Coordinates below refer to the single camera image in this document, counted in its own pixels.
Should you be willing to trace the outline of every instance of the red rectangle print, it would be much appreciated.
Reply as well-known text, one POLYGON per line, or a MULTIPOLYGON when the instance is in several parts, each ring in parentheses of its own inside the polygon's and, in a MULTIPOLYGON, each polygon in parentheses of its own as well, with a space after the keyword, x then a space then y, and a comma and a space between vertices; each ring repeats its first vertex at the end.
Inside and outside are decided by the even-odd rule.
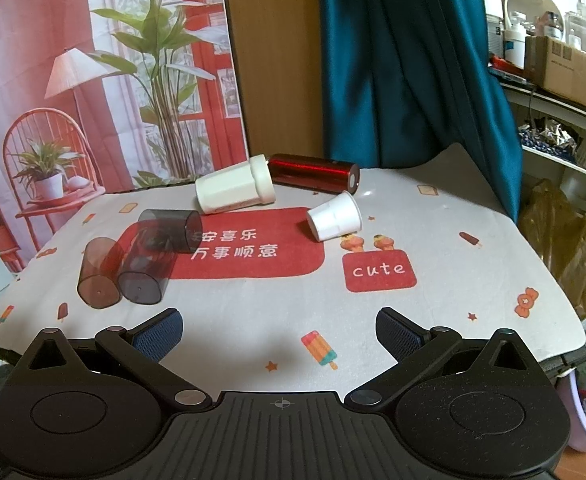
POLYGON ((409 257, 404 251, 367 251, 344 254, 346 288, 351 292, 411 288, 417 284, 409 257))
POLYGON ((174 280, 303 276, 324 262, 324 244, 308 227, 306 207, 202 216, 202 243, 179 254, 174 280))

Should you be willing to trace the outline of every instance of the white tablecloth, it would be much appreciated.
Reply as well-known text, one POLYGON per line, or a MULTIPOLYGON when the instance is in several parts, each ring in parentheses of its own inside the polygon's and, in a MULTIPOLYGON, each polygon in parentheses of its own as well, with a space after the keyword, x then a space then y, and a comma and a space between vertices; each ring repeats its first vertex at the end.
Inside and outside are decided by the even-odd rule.
POLYGON ((194 186, 93 200, 1 295, 0 317, 14 308, 0 322, 0 347, 21 354, 45 327, 87 338, 175 307, 183 338, 162 363, 215 398, 221 390, 335 390, 343 397, 395 364, 375 338, 384 306, 424 328, 449 326, 469 338, 513 328, 538 360, 585 343, 560 287, 457 144, 418 168, 362 170, 358 239, 313 242, 305 210, 330 196, 276 192, 273 205, 202 217, 201 250, 180 255, 161 303, 123 299, 103 310, 77 295, 86 244, 117 239, 146 208, 188 209, 196 200, 194 186), (518 314, 522 298, 526 309, 518 314), (62 303, 68 316, 58 320, 62 303), (332 347, 336 369, 320 365, 303 344, 313 332, 332 347))

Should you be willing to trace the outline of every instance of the trash bag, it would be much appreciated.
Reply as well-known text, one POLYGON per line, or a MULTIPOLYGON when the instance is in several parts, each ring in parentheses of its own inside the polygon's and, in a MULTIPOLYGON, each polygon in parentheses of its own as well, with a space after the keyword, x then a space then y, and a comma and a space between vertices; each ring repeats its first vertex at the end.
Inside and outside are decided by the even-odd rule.
POLYGON ((550 180, 532 190, 519 231, 550 270, 580 319, 586 317, 586 215, 550 180))

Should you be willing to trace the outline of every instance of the pink wall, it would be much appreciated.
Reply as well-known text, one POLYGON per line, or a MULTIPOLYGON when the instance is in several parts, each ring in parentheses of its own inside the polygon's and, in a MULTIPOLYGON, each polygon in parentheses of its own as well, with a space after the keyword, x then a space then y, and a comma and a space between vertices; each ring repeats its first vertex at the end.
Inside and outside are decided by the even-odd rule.
MULTIPOLYGON (((23 219, 15 219, 17 205, 7 193, 2 143, 11 123, 23 112, 36 107, 53 107, 77 120, 71 92, 44 100, 48 77, 55 57, 65 48, 92 50, 92 31, 87 0, 0 0, 0 207, 18 243, 32 251, 25 239, 23 219)), ((86 136, 97 159, 107 191, 133 187, 118 136, 100 81, 87 82, 78 89, 86 136)), ((55 223, 64 222, 64 217, 55 223)), ((43 217, 34 218, 39 238, 50 231, 43 217)))

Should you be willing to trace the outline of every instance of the teal curtain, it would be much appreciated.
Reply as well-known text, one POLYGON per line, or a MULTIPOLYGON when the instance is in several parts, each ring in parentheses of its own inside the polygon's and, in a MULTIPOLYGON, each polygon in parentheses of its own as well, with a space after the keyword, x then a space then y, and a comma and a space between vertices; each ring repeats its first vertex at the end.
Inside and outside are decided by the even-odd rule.
POLYGON ((516 221, 522 148, 487 71, 484 0, 320 0, 320 11, 326 155, 408 168, 460 142, 516 221))

